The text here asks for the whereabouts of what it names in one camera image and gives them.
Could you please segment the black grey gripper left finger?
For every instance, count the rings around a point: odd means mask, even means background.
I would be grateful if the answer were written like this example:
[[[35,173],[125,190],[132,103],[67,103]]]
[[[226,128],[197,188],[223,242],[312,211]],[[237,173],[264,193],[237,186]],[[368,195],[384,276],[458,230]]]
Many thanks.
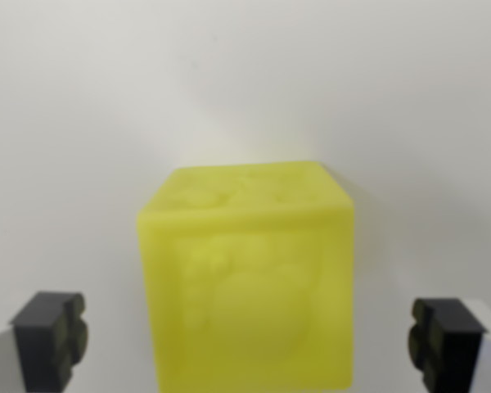
[[[39,291],[0,327],[0,392],[63,392],[88,348],[80,292]]]

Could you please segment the black grey gripper right finger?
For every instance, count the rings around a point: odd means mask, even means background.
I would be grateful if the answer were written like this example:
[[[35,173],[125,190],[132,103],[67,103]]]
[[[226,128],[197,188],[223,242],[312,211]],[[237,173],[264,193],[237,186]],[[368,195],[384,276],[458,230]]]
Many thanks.
[[[416,298],[408,353],[429,392],[491,392],[491,309],[481,300]]]

